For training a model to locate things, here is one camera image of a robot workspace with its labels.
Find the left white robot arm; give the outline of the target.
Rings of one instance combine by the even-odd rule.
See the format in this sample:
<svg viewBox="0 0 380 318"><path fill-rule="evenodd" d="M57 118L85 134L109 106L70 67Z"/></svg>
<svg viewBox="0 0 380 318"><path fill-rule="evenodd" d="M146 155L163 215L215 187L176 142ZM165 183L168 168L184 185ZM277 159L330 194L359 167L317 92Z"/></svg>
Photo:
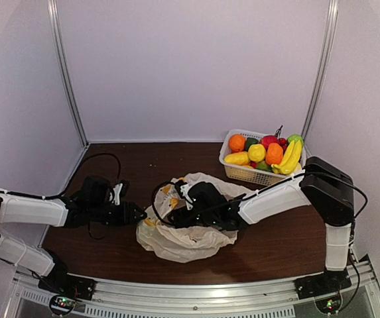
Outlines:
<svg viewBox="0 0 380 318"><path fill-rule="evenodd" d="M111 185L99 176L88 176L70 197L38 196L0 189L0 225L29 223L75 229L100 223L114 227L134 225L147 218L136 203L126 202L128 182ZM0 233L0 259L27 268L59 294L73 287L65 263L42 248Z"/></svg>

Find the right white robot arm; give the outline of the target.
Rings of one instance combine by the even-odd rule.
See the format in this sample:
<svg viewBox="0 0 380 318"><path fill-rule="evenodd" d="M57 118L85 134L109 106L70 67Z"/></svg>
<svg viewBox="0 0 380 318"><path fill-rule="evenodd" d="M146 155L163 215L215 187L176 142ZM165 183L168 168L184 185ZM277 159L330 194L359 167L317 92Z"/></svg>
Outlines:
<svg viewBox="0 0 380 318"><path fill-rule="evenodd" d="M310 157L299 172L233 199L212 182L178 182L175 188L186 202L167 215L177 229L204 226L238 231L290 209L312 206L326 226L325 270L317 285L329 293L342 283L355 221L353 181L321 158Z"/></svg>

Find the yellow banana bunch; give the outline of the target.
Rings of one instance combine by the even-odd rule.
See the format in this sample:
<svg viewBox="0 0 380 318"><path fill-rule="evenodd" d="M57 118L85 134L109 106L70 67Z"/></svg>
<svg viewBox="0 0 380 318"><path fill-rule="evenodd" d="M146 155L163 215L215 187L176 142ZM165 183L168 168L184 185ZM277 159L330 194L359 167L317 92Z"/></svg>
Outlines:
<svg viewBox="0 0 380 318"><path fill-rule="evenodd" d="M302 141L292 140L283 156L280 164L272 164L271 168L274 173L288 175L299 163L302 155Z"/></svg>

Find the beige plastic bag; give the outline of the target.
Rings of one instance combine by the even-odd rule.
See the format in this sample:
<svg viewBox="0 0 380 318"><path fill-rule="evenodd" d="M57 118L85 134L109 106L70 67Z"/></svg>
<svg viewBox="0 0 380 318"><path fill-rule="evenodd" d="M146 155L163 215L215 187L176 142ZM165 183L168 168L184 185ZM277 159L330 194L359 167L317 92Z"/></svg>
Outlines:
<svg viewBox="0 0 380 318"><path fill-rule="evenodd" d="M179 178L190 185L197 182L210 182L215 185L222 195L227 199L247 193L253 194L244 186L225 182L219 178L204 174L202 172L186 174ZM178 207L186 204L179 198L172 185L164 185L157 191L155 207L161 217ZM147 218L137 225L137 242L147 251L153 251L157 257L179 263L187 263L212 257L220 248L234 244L237 240L237 231L220 231L213 227L194 226L175 229L160 222L153 211L152 205L145 210Z"/></svg>

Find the green apple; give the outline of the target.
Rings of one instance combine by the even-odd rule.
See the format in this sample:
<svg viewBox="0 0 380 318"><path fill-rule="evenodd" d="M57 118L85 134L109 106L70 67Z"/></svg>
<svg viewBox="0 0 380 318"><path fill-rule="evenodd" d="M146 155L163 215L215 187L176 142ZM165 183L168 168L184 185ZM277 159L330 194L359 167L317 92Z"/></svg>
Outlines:
<svg viewBox="0 0 380 318"><path fill-rule="evenodd" d="M292 141L298 142L301 141L302 144L304 144L304 139L299 134L292 134L287 138L287 143L290 144Z"/></svg>

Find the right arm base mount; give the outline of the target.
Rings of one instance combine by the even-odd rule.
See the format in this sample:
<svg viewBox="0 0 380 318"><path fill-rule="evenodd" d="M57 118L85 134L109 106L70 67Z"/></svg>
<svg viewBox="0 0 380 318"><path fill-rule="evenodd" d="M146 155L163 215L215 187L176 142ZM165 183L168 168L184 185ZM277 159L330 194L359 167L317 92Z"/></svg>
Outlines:
<svg viewBox="0 0 380 318"><path fill-rule="evenodd" d="M319 312L336 314L343 307L342 290L351 287L347 274L337 272L305 276L294 281L299 299L313 298Z"/></svg>

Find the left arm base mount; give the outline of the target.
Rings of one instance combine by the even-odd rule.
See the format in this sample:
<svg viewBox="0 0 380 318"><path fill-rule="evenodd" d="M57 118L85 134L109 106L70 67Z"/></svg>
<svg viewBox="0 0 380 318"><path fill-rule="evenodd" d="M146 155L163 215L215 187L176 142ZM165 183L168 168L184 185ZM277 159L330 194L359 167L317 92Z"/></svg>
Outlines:
<svg viewBox="0 0 380 318"><path fill-rule="evenodd" d="M79 302L92 300L95 280L73 276L67 270L54 268L47 276L32 272L38 280L38 287L52 292L54 295L48 301L48 308L55 317L69 315Z"/></svg>

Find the red apple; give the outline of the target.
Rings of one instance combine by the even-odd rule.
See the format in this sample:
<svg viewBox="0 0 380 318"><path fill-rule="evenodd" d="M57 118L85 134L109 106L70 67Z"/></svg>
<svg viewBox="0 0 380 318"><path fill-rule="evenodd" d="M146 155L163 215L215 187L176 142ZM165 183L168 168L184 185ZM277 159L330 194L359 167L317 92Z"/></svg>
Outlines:
<svg viewBox="0 0 380 318"><path fill-rule="evenodd" d="M263 145L263 147L265 148L265 150L268 150L268 148L269 148L269 146L271 144L278 144L280 146L279 139L275 135L264 136L261 139L260 144Z"/></svg>

